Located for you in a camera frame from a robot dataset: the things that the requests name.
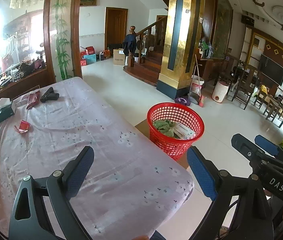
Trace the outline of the long white medicine box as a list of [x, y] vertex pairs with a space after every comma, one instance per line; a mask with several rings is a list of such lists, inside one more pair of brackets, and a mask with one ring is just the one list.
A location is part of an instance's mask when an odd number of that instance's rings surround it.
[[181, 124], [180, 122], [174, 123], [173, 132], [178, 139], [182, 140], [193, 139], [196, 136], [196, 133], [192, 129], [188, 128], [184, 124]]

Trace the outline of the green towel cloth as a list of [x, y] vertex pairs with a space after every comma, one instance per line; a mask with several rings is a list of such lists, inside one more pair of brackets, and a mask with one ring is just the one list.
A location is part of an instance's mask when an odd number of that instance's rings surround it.
[[170, 137], [170, 138], [175, 138], [179, 139], [179, 136], [177, 133], [174, 131], [175, 127], [175, 122], [164, 119], [164, 120], [155, 120], [153, 123], [154, 128], [159, 131], [161, 134]]

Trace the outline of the white cylinder bin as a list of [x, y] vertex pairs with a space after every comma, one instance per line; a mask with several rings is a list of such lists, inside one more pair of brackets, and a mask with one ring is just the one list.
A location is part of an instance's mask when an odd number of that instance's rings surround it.
[[228, 89], [229, 85], [226, 82], [218, 81], [212, 93], [212, 100], [218, 103], [222, 103], [222, 101], [227, 95]]

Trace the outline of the small red wrapper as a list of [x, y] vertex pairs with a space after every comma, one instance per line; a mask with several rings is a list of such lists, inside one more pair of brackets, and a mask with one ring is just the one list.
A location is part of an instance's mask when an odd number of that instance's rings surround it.
[[14, 126], [14, 129], [17, 133], [24, 134], [27, 133], [30, 129], [30, 123], [24, 120], [21, 120], [19, 126]]

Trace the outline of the dustpan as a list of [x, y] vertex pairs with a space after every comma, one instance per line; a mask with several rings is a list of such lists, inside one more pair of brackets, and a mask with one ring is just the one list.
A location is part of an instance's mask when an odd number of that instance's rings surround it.
[[189, 92], [188, 100], [190, 102], [198, 105], [200, 103], [200, 101], [201, 101], [201, 97], [198, 94], [196, 94], [196, 93]]

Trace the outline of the pink floral tablecloth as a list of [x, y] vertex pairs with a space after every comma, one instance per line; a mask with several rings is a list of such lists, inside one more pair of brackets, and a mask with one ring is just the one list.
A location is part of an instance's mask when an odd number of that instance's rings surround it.
[[[0, 123], [0, 231], [8, 233], [17, 189], [26, 175], [62, 170], [85, 146], [94, 161], [71, 205], [93, 239], [152, 235], [193, 192], [193, 179], [81, 78], [55, 83], [56, 101], [27, 110], [27, 96]], [[21, 120], [27, 133], [14, 129]]]

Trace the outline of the white bucket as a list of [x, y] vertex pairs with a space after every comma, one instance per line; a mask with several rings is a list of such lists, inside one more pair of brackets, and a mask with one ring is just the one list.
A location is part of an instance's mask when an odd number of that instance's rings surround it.
[[204, 79], [193, 75], [191, 83], [191, 92], [200, 95], [202, 86], [204, 85]]

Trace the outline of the green tissue box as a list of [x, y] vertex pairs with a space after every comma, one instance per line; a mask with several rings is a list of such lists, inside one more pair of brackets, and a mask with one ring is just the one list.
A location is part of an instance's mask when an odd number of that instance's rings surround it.
[[16, 105], [9, 98], [0, 98], [0, 123], [13, 116], [16, 112]]

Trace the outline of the dark red pouch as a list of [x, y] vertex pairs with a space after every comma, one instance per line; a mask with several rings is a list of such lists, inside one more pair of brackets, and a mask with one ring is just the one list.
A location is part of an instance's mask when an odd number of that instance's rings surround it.
[[28, 103], [26, 109], [29, 110], [36, 106], [39, 103], [40, 100], [40, 91], [38, 90], [37, 92], [31, 93], [28, 97]]

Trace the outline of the black handheld gun tool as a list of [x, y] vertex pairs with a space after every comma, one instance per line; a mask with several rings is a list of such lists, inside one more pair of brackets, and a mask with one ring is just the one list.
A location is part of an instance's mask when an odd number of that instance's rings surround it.
[[41, 96], [40, 101], [45, 103], [47, 101], [55, 101], [58, 100], [59, 93], [54, 92], [53, 87], [50, 87], [44, 94]]

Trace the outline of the cardboard sheet under basket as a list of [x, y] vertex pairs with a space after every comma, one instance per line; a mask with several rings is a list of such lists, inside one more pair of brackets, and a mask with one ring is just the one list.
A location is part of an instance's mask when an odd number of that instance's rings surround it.
[[[168, 143], [167, 147], [170, 147], [170, 140], [168, 137], [164, 135], [159, 135], [155, 133], [150, 126], [148, 125], [148, 120], [145, 119], [139, 124], [135, 126], [135, 128], [140, 131], [143, 135], [145, 135], [148, 139], [150, 139], [154, 144], [156, 144], [158, 147], [160, 147], [164, 151], [163, 143]], [[186, 152], [179, 155], [172, 155], [171, 158], [173, 158], [176, 162], [178, 162], [182, 167], [187, 169], [189, 167], [187, 158], [186, 158]]]

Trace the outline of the gold pillar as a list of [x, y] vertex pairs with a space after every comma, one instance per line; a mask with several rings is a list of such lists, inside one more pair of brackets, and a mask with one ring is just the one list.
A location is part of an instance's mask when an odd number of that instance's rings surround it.
[[186, 96], [196, 65], [205, 0], [169, 0], [157, 90], [171, 99]]

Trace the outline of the cardboard box on floor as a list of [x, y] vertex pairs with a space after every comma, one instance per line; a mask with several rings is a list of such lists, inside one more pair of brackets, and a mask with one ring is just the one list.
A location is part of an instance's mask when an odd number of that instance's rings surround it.
[[113, 64], [117, 66], [124, 66], [126, 61], [126, 56], [124, 54], [124, 50], [114, 49], [113, 50]]

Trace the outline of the wooden door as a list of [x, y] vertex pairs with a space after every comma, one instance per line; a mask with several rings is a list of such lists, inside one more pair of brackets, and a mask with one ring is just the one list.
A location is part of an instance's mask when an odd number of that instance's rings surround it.
[[106, 7], [105, 14], [105, 49], [113, 49], [122, 44], [128, 22], [128, 9]]

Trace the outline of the dark jacket on post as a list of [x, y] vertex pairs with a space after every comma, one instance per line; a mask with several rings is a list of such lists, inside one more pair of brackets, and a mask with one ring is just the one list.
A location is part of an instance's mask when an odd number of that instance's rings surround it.
[[126, 35], [123, 41], [123, 50], [124, 55], [129, 56], [130, 54], [134, 54], [137, 48], [137, 40], [135, 34]]

